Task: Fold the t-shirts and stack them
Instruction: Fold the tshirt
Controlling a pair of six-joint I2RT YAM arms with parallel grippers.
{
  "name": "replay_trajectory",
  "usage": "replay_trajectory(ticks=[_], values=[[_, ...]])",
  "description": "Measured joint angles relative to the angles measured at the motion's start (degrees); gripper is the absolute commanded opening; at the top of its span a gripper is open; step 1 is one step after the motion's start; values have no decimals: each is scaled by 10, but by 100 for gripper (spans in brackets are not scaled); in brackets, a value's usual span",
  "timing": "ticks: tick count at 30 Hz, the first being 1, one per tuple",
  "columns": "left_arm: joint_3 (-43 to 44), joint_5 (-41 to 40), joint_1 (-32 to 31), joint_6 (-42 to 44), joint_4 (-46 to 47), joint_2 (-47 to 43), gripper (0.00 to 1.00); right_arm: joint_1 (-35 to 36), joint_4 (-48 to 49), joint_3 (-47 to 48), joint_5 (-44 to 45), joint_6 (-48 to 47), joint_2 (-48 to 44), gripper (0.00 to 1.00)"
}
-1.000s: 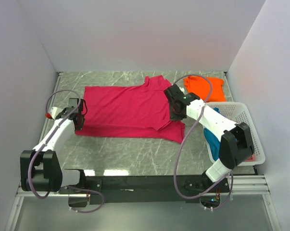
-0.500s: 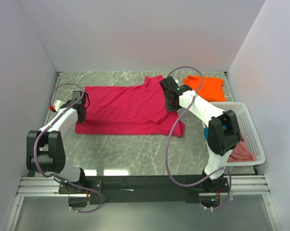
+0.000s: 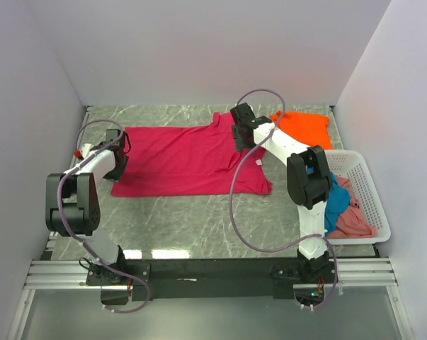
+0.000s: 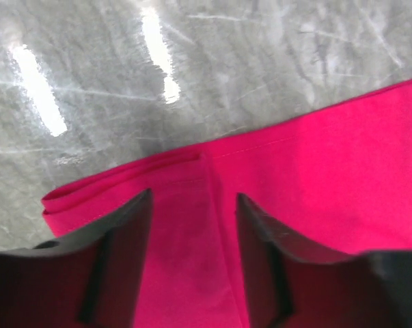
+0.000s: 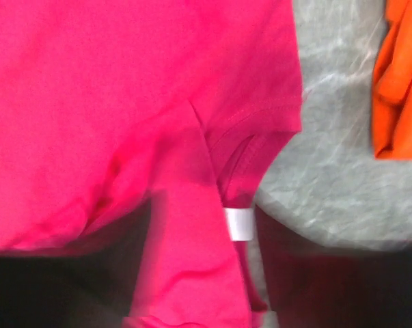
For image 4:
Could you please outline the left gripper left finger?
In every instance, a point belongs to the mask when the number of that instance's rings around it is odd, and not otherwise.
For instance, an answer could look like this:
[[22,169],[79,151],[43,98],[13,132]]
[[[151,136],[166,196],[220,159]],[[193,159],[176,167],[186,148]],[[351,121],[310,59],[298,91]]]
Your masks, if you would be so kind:
[[130,327],[152,193],[32,249],[0,251],[0,327]]

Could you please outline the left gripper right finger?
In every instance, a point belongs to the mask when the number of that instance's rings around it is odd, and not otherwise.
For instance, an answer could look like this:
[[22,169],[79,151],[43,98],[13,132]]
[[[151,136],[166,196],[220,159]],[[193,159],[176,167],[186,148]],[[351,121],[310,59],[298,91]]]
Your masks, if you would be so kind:
[[250,327],[412,327],[412,251],[349,255],[236,203]]

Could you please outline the pink t shirt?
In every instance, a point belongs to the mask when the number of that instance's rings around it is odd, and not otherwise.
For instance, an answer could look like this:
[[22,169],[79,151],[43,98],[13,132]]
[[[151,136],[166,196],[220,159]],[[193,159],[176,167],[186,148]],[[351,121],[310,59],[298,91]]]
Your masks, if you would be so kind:
[[250,327],[236,196],[342,251],[412,250],[412,80],[259,131],[71,182],[42,198],[57,236],[154,194],[136,327]]

